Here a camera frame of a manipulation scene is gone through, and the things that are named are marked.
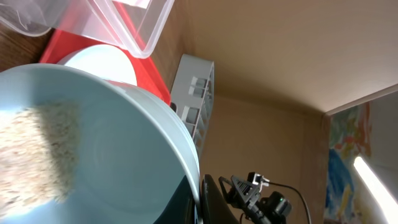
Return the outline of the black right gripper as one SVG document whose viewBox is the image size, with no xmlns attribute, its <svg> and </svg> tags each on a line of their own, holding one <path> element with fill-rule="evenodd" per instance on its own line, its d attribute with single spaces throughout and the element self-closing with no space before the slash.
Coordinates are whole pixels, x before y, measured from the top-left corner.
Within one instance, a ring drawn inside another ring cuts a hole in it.
<svg viewBox="0 0 398 224">
<path fill-rule="evenodd" d="M 253 223 L 270 223 L 260 203 L 263 187 L 268 187 L 270 180 L 263 175 L 250 172 L 249 180 L 232 175 L 228 180 L 224 177 L 218 179 L 222 195 L 227 204 L 239 208 L 244 212 L 246 218 Z"/>
</svg>

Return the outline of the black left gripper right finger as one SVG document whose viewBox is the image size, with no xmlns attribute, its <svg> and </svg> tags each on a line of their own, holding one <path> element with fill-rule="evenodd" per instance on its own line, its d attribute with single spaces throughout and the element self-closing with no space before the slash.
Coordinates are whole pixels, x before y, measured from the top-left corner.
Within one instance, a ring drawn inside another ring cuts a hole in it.
<svg viewBox="0 0 398 224">
<path fill-rule="evenodd" d="M 209 174 L 204 175 L 201 184 L 201 209 L 204 224 L 239 224 Z"/>
</svg>

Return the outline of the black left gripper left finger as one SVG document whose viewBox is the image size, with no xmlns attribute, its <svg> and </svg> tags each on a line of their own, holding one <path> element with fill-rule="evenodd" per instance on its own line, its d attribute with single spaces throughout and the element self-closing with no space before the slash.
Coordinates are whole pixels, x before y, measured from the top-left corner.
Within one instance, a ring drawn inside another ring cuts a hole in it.
<svg viewBox="0 0 398 224">
<path fill-rule="evenodd" d="M 185 176 L 160 216 L 160 224 L 195 224 L 195 201 Z"/>
</svg>

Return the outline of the light blue bowl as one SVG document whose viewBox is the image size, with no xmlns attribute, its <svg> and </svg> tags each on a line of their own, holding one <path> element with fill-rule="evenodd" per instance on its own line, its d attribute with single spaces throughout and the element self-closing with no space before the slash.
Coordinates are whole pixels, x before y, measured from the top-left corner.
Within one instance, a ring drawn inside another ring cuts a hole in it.
<svg viewBox="0 0 398 224">
<path fill-rule="evenodd" d="M 197 150 L 162 100 L 63 65 L 30 64 L 1 73 L 1 112 L 56 101 L 79 106 L 73 190 L 62 203 L 51 201 L 4 223 L 160 223 L 185 176 L 199 209 Z"/>
</svg>

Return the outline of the cooked rice pile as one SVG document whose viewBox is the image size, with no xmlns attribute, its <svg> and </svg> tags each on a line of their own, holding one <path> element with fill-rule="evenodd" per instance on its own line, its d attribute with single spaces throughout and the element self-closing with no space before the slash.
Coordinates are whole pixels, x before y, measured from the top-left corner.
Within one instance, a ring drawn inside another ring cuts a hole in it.
<svg viewBox="0 0 398 224">
<path fill-rule="evenodd" d="M 22 215 L 73 190 L 79 106 L 56 101 L 1 112 L 1 216 Z"/>
</svg>

